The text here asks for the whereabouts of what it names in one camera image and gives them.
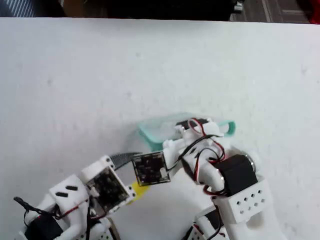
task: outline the white table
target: white table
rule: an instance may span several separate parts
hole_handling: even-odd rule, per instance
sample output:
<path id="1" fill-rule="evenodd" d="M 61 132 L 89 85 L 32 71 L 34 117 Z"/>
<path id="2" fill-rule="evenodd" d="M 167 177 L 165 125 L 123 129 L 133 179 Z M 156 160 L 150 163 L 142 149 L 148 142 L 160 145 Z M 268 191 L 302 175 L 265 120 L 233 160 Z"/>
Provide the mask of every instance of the white table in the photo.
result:
<path id="1" fill-rule="evenodd" d="M 138 121 L 195 112 L 236 121 L 264 158 L 285 235 L 317 239 L 319 39 L 315 25 L 0 18 L 0 238 L 23 225 L 14 196 L 36 205 L 129 150 Z M 176 240 L 209 204 L 180 172 L 114 220 L 124 240 Z"/>

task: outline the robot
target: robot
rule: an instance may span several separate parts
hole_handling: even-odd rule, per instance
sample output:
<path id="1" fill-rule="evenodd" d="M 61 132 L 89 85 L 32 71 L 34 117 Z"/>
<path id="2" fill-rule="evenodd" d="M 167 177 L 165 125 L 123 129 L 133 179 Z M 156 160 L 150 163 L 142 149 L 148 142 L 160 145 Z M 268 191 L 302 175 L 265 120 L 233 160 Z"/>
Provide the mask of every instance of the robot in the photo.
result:
<path id="1" fill-rule="evenodd" d="M 131 158 L 139 186 L 169 184 L 184 169 L 212 207 L 195 216 L 184 240 L 286 240 L 272 194 L 252 150 L 232 143 L 211 118 L 190 118 L 175 126 L 176 138 L 161 151 Z M 109 216 L 136 197 L 104 156 L 49 190 L 37 207 L 21 198 L 25 227 L 16 240 L 120 239 Z"/>

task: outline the teal object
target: teal object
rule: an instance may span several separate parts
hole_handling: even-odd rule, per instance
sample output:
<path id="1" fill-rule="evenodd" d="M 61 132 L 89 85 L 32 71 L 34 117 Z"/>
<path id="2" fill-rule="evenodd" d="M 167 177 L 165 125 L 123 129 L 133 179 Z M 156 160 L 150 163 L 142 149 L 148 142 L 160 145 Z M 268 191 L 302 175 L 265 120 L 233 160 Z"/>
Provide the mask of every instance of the teal object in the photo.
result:
<path id="1" fill-rule="evenodd" d="M 188 112 L 174 114 L 166 117 L 157 117 L 142 121 L 138 124 L 138 131 L 142 139 L 150 147 L 151 151 L 161 151 L 163 149 L 163 142 L 168 139 L 176 140 L 180 138 L 175 131 L 175 126 L 178 122 L 187 119 L 208 118 L 208 116 L 199 116 Z M 220 129 L 227 128 L 224 133 L 225 137 L 232 137 L 236 132 L 236 123 L 231 120 L 216 120 Z"/>

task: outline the black wire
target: black wire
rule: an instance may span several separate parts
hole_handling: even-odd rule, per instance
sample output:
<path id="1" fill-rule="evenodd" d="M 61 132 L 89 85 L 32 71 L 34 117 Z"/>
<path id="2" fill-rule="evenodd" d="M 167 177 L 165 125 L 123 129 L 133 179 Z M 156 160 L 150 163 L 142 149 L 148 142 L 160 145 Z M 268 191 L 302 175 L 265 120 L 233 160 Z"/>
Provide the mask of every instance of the black wire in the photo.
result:
<path id="1" fill-rule="evenodd" d="M 216 209 L 216 212 L 218 213 L 218 220 L 219 220 L 219 225 L 218 225 L 218 228 L 216 229 L 215 233 L 212 234 L 207 240 L 211 240 L 213 239 L 215 236 L 217 236 L 221 230 L 221 219 L 220 219 L 220 212 L 219 212 L 219 208 L 217 205 L 214 205 L 215 206 L 215 209 Z"/>
<path id="2" fill-rule="evenodd" d="M 178 159 L 175 161 L 173 167 L 169 168 L 168 171 L 174 169 L 176 167 L 176 165 L 178 164 L 179 161 L 181 161 L 183 159 L 183 157 L 192 149 L 193 146 L 195 146 L 196 144 L 200 143 L 202 140 L 205 139 L 210 139 L 212 137 L 217 137 L 220 138 L 220 136 L 218 135 L 214 135 L 214 134 L 209 134 L 209 135 L 204 135 L 200 138 L 198 138 L 197 140 L 195 140 L 193 143 L 191 143 L 189 146 L 187 146 L 184 151 L 178 156 Z"/>
<path id="3" fill-rule="evenodd" d="M 90 208 L 91 208 L 91 197 L 89 197 L 88 202 L 88 212 L 86 213 L 86 231 L 85 231 L 85 240 L 90 239 L 90 227 L 91 227 L 91 217 L 90 217 Z"/>
<path id="4" fill-rule="evenodd" d="M 26 210 L 25 212 L 24 212 L 24 214 L 23 214 L 23 223 L 24 223 L 24 225 L 26 226 L 26 227 L 29 227 L 28 225 L 27 225 L 27 223 L 26 223 L 26 215 L 29 213 L 29 211 L 28 210 Z"/>
<path id="5" fill-rule="evenodd" d="M 197 158 L 200 156 L 200 154 L 201 154 L 204 150 L 210 150 L 211 152 L 213 152 L 213 153 L 216 155 L 216 157 L 217 157 L 217 158 L 213 158 L 214 160 L 219 160 L 219 159 L 220 159 L 219 156 L 218 156 L 218 153 L 217 153 L 215 150 L 213 150 L 213 149 L 211 149 L 211 148 L 209 148 L 209 147 L 204 147 L 204 148 L 202 148 L 201 151 L 197 154 Z"/>

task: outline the floor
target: floor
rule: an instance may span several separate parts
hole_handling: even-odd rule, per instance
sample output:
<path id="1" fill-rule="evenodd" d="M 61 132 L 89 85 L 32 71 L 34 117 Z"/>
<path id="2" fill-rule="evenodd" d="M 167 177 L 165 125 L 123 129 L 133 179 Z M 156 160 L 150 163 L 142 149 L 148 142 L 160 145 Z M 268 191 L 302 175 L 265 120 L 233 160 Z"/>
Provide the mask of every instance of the floor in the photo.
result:
<path id="1" fill-rule="evenodd" d="M 71 10 L 68 16 L 108 17 L 106 0 L 64 0 L 64 4 Z M 232 14 L 230 21 L 307 24 L 312 13 L 309 0 L 245 0 L 243 5 L 243 12 Z"/>
<path id="2" fill-rule="evenodd" d="M 307 24 L 312 13 L 308 0 L 246 0 L 241 14 L 231 21 Z"/>

